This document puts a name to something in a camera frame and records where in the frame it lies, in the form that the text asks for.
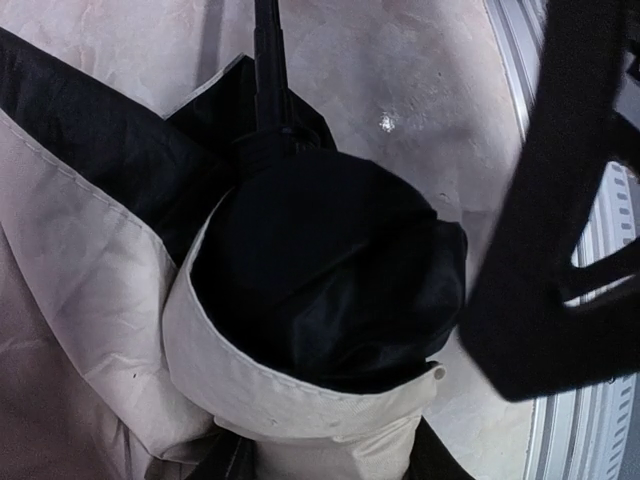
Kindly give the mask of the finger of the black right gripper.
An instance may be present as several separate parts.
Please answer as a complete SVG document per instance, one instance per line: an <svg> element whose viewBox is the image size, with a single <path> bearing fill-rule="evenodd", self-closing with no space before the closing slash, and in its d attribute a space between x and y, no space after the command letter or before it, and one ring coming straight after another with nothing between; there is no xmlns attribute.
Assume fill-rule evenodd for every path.
<svg viewBox="0 0 640 480"><path fill-rule="evenodd" d="M639 132L615 108L638 17L635 1L548 5L527 135L459 325L506 400L639 369L638 243L571 262L608 163L639 165Z"/></svg>

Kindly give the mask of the beige folding umbrella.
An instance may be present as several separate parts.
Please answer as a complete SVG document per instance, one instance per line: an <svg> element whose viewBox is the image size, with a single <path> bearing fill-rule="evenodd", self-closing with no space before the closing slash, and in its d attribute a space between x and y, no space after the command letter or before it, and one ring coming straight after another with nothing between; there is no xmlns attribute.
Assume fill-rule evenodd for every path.
<svg viewBox="0 0 640 480"><path fill-rule="evenodd" d="M5 479L463 479L467 239L254 53L162 117L1 33Z"/></svg>

